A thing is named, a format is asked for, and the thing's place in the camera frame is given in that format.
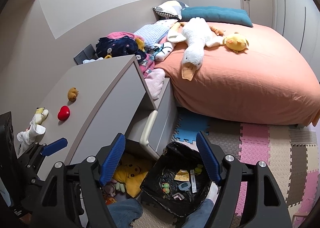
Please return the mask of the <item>black trash bin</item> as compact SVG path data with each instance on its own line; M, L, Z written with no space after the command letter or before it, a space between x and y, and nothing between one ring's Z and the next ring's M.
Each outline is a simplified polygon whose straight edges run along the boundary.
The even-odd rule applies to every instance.
M166 211L185 217L204 202L211 180L198 151L169 143L140 185Z

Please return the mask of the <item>yellow bear plush in drawer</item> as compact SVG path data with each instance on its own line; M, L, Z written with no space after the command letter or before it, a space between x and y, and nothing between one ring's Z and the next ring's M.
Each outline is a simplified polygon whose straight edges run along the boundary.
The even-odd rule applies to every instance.
M141 155L131 155L125 152L113 175L113 180L116 181L114 184L116 191L126 192L133 198L139 195L140 185L152 168L151 163Z

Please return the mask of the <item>navy patterned blanket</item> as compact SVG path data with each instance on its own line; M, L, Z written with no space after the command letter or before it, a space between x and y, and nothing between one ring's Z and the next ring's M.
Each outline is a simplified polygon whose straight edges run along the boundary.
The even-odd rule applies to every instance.
M101 58L135 55L139 63L146 59L146 53L138 47L134 39L127 35L119 39L99 38L95 46L97 56Z

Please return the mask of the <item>black wall socket panel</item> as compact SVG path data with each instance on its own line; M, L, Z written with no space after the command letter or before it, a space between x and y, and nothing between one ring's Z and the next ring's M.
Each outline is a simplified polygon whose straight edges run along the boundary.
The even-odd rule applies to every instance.
M84 60L97 60L98 56L95 52L94 47L91 44L89 44L82 51L80 51L73 59L77 65L81 65L83 64Z

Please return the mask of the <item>white knotted towel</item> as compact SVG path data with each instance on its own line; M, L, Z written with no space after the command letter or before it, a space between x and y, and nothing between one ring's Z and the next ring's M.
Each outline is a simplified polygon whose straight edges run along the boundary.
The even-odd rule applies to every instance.
M18 155L25 153L35 142L36 137L45 134L45 132L46 128L44 126L33 123L28 130L18 133L17 140L20 142Z

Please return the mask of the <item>small white dog plush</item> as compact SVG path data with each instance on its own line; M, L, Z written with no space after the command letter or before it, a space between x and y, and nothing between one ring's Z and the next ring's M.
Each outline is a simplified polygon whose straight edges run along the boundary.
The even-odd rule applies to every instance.
M46 120L48 114L49 111L47 109L44 109L42 114L34 114L31 122L29 123L29 129L31 129L32 126L42 126L42 123Z

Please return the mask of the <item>brown bear plush toy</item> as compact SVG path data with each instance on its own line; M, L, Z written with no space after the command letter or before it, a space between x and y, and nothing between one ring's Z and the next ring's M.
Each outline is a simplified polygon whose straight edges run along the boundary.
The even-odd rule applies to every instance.
M79 91L75 87L70 88L67 93L68 100L70 102L75 102L77 99L78 93L79 93Z

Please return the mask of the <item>white checkered pillow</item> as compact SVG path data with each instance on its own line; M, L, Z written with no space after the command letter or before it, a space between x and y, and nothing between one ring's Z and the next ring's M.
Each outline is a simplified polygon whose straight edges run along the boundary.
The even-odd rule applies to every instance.
M178 0L166 1L159 6L153 7L153 11L165 19L182 19L182 10L189 8L189 6Z

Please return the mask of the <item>small orange plush on bed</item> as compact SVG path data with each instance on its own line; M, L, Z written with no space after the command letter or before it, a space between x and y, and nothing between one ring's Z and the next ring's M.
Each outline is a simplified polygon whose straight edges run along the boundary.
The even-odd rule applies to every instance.
M225 31L214 26L210 26L210 30L214 32L217 36L224 36Z

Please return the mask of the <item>red heart plush toy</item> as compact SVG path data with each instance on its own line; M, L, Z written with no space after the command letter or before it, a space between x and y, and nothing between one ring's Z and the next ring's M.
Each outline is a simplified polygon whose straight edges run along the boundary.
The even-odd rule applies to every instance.
M60 108L57 118L59 121L66 121L71 115L71 111L68 106L64 105Z

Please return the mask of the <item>light blue knit blanket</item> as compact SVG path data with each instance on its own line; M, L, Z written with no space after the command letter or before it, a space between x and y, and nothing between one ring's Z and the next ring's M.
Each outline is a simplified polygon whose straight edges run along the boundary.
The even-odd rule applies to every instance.
M135 35L144 39L144 46L153 49L167 34L169 29L177 22L177 19L159 20L154 24L144 25L134 32Z

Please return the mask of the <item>white wardrobe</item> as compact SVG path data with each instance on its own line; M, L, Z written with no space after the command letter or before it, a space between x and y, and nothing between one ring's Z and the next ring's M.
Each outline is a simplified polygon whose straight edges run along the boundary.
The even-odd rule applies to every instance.
M313 0L276 0L276 31L308 62L319 78L319 10Z

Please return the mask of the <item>yellow chick plush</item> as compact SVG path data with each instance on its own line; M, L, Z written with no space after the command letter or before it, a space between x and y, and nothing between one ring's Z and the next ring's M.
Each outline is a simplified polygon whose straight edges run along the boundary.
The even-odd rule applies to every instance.
M238 32L226 36L222 44L235 53L242 52L249 47L249 41Z

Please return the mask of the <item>large white goose plush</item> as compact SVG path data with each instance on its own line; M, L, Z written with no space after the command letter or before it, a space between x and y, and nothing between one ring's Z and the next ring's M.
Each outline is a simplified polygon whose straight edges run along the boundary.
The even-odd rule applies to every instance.
M171 43L185 42L181 61L181 76L191 81L203 63L204 48L222 45L223 36L217 36L210 25L201 17L193 17L188 22L177 22L169 30L167 40Z

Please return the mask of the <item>pink cloth on pile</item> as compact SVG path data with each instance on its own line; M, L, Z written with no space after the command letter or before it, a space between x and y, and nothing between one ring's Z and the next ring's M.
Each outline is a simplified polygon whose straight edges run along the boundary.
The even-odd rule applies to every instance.
M135 34L129 33L129 32L112 32L108 34L106 37L109 39L119 39L119 38L123 38L124 36L128 36L133 40L135 40L137 37Z

